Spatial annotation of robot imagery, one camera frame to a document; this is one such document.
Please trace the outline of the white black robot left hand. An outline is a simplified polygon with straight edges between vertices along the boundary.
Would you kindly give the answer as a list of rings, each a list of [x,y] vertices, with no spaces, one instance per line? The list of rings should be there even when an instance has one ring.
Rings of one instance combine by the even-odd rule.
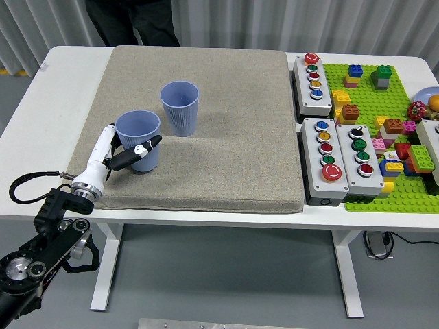
[[[155,135],[143,143],[129,147],[116,156],[112,155],[116,147],[117,136],[115,125],[104,128],[91,152],[86,169],[73,179],[71,190],[85,188],[93,192],[104,192],[104,182],[108,172],[119,171],[145,158],[158,147],[161,135]]]

